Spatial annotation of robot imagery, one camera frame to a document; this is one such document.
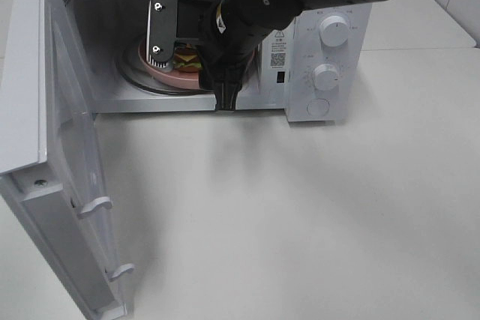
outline white table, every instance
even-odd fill
[[[472,45],[434,20],[438,36],[388,49]],[[478,319],[479,59],[364,52],[338,126],[100,116],[134,318]],[[3,202],[0,226],[2,318],[82,319]]]
[[[373,5],[365,50],[471,48],[476,42],[434,0]]]

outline open microwave door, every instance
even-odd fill
[[[0,194],[87,319],[125,315],[85,54],[68,0],[14,0],[0,84]]]

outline qr code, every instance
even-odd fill
[[[284,67],[285,66],[285,58],[286,58],[286,53],[284,52],[275,52],[271,54],[271,61],[270,61],[270,66],[271,67]]]

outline white knob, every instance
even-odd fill
[[[332,90],[340,82],[340,72],[332,64],[322,64],[312,74],[315,88],[320,91]]]
[[[349,21],[341,15],[332,15],[320,24],[320,38],[326,46],[340,46],[348,40]]]

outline screw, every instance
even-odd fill
[[[161,3],[155,3],[153,8],[156,10],[156,11],[162,11],[164,6],[161,4]]]
[[[36,182],[33,183],[35,187],[45,187],[48,184],[48,181],[46,180],[36,180]]]

